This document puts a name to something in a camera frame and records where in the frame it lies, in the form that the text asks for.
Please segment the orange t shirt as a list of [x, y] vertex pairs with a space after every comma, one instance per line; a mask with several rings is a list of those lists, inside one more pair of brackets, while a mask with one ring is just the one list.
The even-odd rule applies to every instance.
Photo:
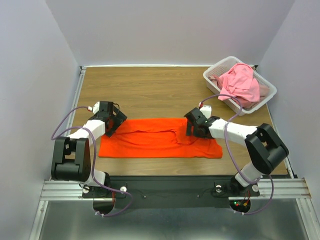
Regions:
[[185, 118], [128, 119], [111, 137], [102, 136], [100, 158], [221, 159], [215, 139], [187, 136]]

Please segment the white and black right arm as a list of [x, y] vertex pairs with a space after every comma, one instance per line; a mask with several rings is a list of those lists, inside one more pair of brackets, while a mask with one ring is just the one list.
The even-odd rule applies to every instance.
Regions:
[[248, 126], [205, 114], [206, 108], [194, 108], [184, 115], [186, 135], [203, 139], [224, 139], [229, 156], [233, 158], [229, 141], [246, 147], [250, 162], [236, 167], [229, 184], [229, 192], [242, 195], [248, 186], [258, 182], [262, 175], [270, 175], [289, 155], [289, 150], [273, 127], [267, 123]]

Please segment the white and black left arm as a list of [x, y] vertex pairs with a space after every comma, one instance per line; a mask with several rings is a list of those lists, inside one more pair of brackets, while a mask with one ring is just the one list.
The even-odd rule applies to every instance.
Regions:
[[[58, 130], [54, 130], [51, 136], [54, 141], [51, 178], [77, 182], [84, 194], [109, 197], [115, 194], [111, 191], [109, 174], [95, 170], [96, 160], [91, 159], [90, 149], [93, 147], [93, 157], [96, 158], [97, 140], [100, 137], [110, 138], [127, 120], [127, 116], [113, 101], [98, 101], [86, 109], [92, 112], [92, 116], [84, 125], [70, 127], [58, 135]], [[76, 131], [64, 136], [71, 129]]]

